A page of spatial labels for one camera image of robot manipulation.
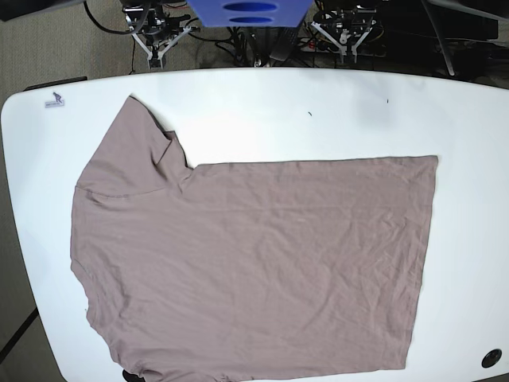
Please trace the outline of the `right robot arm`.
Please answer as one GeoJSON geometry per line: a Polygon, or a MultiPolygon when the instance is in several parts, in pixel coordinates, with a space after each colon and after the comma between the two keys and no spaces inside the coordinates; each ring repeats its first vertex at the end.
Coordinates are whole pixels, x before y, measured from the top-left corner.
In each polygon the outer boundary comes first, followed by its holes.
{"type": "Polygon", "coordinates": [[[186,1],[84,1],[91,22],[105,33],[165,41],[192,19],[186,1]]]}

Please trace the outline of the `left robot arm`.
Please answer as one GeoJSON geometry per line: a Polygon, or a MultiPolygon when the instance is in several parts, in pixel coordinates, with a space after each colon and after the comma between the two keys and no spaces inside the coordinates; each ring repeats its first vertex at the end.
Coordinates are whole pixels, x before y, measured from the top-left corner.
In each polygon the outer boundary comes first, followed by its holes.
{"type": "Polygon", "coordinates": [[[310,27],[315,48],[344,64],[361,57],[470,80],[483,76],[506,49],[498,22],[430,1],[317,1],[310,27]]]}

